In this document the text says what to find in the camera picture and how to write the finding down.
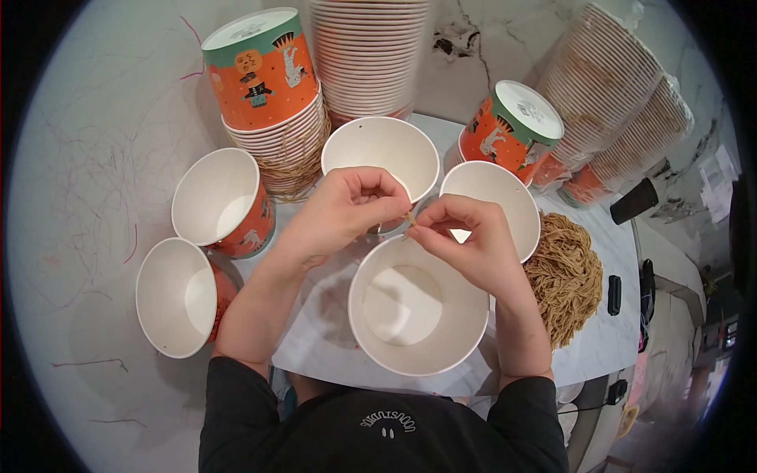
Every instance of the hand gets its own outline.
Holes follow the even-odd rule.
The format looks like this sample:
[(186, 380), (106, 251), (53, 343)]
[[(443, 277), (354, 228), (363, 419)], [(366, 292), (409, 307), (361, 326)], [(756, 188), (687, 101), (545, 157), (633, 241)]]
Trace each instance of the hand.
[(413, 206), (404, 187), (380, 167), (330, 171), (282, 233), (279, 246), (310, 268), (372, 226), (402, 218)]
[[(523, 272), (502, 207), (462, 195), (444, 194), (416, 219), (407, 235), (426, 251), (460, 271), (477, 288), (501, 303), (535, 303)], [(468, 230), (465, 243), (457, 243), (448, 229)]]

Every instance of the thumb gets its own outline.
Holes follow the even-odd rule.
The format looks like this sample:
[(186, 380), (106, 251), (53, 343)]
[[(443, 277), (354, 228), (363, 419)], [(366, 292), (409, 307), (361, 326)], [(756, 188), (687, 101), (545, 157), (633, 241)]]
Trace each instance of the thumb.
[(410, 204), (407, 199), (382, 197), (355, 208), (357, 211), (354, 212), (354, 222), (365, 232), (374, 225), (405, 216), (410, 210)]
[(440, 260), (446, 262), (458, 271), (465, 263), (468, 256), (466, 253), (470, 248), (462, 246), (460, 243), (439, 235), (434, 230), (424, 226), (414, 226), (407, 229), (405, 235), (417, 241), (424, 250), (433, 254)]

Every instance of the forearm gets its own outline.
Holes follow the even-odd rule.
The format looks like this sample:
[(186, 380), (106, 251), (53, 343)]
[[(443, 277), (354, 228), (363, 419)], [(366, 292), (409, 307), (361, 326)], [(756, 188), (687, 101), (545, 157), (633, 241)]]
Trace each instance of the forearm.
[(550, 339), (525, 275), (523, 280), (517, 278), (511, 282), (507, 293), (495, 294), (495, 297), (497, 353), (504, 384), (507, 384), (507, 378), (510, 381), (525, 376), (552, 378)]
[(229, 356), (267, 377), (307, 271), (285, 245), (276, 245), (250, 275), (221, 319), (214, 354)]

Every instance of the black cup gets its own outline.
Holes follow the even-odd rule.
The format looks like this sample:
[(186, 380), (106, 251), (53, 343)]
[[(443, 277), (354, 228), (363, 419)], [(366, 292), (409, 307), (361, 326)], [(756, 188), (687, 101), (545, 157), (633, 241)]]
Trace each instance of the black cup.
[(639, 185), (632, 188), (623, 198), (610, 206), (610, 215), (616, 225), (627, 222), (645, 210), (659, 204), (657, 191), (652, 181), (644, 178)]

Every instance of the left hand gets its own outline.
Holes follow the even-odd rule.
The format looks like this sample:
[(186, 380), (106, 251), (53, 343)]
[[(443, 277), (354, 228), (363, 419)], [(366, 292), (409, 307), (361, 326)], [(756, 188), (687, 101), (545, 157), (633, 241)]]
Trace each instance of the left hand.
[(277, 246), (307, 268), (318, 266), (372, 226), (402, 218), (413, 208), (405, 188), (380, 167), (331, 170)]

